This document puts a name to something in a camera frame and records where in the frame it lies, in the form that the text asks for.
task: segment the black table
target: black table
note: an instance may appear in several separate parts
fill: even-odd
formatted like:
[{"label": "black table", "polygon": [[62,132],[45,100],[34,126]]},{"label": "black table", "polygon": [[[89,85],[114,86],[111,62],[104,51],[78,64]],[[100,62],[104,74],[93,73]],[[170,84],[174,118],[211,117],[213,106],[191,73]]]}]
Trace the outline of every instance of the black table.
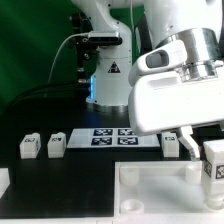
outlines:
[{"label": "black table", "polygon": [[[129,127],[128,114],[86,109],[83,99],[46,98],[18,102],[0,117],[0,168],[9,168],[10,187],[0,200],[0,218],[112,217],[116,161],[164,160],[160,149],[66,149],[63,159],[49,159],[51,134],[73,128]],[[26,134],[41,135],[37,159],[21,160],[19,144]],[[222,138],[217,126],[195,130],[204,140]],[[181,149],[180,160],[188,160]]]}]

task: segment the green backdrop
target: green backdrop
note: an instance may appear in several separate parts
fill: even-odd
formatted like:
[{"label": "green backdrop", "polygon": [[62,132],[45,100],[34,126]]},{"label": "green backdrop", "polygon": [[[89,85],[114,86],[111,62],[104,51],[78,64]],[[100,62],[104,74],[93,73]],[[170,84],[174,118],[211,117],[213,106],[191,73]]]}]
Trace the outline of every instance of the green backdrop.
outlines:
[{"label": "green backdrop", "polygon": [[[73,34],[69,17],[78,11],[70,0],[0,1],[0,113],[21,92],[47,83],[58,47]],[[134,10],[135,21],[142,11]],[[129,9],[111,13],[130,26]],[[75,80],[75,57],[74,49],[63,48],[52,82]]]}]

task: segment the white cylindrical joint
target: white cylindrical joint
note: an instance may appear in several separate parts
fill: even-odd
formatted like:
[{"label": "white cylindrical joint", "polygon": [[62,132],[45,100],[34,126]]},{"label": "white cylindrical joint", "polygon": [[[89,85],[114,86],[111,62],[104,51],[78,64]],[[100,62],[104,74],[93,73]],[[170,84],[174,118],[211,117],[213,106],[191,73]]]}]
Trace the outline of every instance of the white cylindrical joint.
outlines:
[{"label": "white cylindrical joint", "polygon": [[224,194],[209,195],[204,201],[204,212],[224,213]]},{"label": "white cylindrical joint", "polygon": [[128,199],[121,203],[121,214],[142,214],[144,213],[144,204],[136,199]]}]

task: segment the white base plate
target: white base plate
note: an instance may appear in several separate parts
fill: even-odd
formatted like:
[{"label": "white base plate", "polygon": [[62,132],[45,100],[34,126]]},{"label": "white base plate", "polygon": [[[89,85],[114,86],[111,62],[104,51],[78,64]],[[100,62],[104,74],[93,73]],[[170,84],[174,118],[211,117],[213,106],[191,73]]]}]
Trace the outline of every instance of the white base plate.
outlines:
[{"label": "white base plate", "polygon": [[[119,217],[120,223],[129,224],[223,223],[224,211],[204,211],[206,196],[201,184],[194,185],[185,180],[186,166],[191,164],[191,161],[117,162],[115,217]],[[138,184],[128,186],[122,182],[120,168],[123,167],[139,170]],[[127,207],[127,213],[122,211],[122,203],[132,199],[144,205],[143,213],[136,212],[135,205]]]},{"label": "white base plate", "polygon": [[74,129],[67,148],[159,147],[156,135],[137,137],[130,128]]}]

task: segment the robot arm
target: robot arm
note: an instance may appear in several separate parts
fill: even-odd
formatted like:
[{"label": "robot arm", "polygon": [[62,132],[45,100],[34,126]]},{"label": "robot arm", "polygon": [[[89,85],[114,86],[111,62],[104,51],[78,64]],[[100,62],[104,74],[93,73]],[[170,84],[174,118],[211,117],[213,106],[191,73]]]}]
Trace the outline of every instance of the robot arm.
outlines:
[{"label": "robot arm", "polygon": [[[129,27],[112,18],[110,10],[130,6],[130,0],[71,0],[89,19],[93,31],[89,41],[121,38],[120,45],[99,46],[95,73],[91,76],[87,106],[102,112],[125,112],[131,86],[128,74],[132,67],[132,35]],[[133,6],[143,1],[134,0]]]},{"label": "robot arm", "polygon": [[[140,57],[129,76],[134,85],[129,96],[133,131],[140,136],[176,131],[193,161],[200,153],[190,136],[192,127],[224,120],[224,107],[220,106],[224,69],[217,43],[222,24],[220,6],[221,0],[144,1],[155,50]],[[177,40],[186,49],[184,62],[153,69],[147,66],[147,57]]]}]

